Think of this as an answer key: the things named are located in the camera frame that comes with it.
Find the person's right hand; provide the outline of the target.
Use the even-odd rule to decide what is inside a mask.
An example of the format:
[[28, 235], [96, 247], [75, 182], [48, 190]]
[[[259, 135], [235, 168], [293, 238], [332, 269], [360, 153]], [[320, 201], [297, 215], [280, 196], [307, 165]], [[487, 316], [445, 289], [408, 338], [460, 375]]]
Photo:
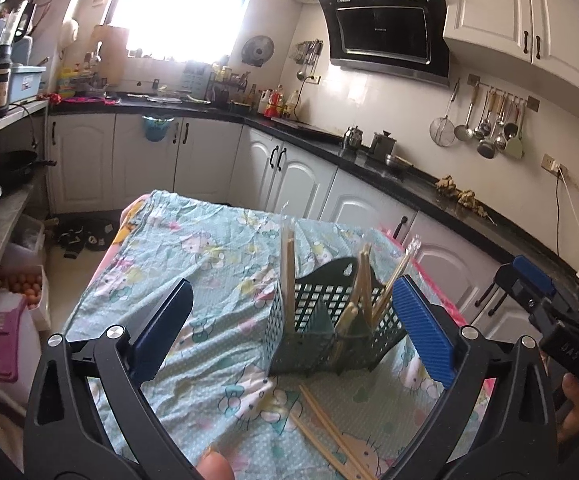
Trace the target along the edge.
[[557, 430], [559, 444], [579, 434], [579, 379], [571, 373], [566, 373], [562, 380], [562, 388], [566, 399], [573, 404], [573, 407]]

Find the person's left hand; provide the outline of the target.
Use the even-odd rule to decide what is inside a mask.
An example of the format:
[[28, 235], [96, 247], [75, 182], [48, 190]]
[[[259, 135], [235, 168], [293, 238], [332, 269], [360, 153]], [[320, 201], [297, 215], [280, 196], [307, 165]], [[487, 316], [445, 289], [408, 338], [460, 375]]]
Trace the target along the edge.
[[198, 473], [205, 480], [234, 480], [234, 472], [229, 461], [216, 451], [205, 453], [198, 466]]

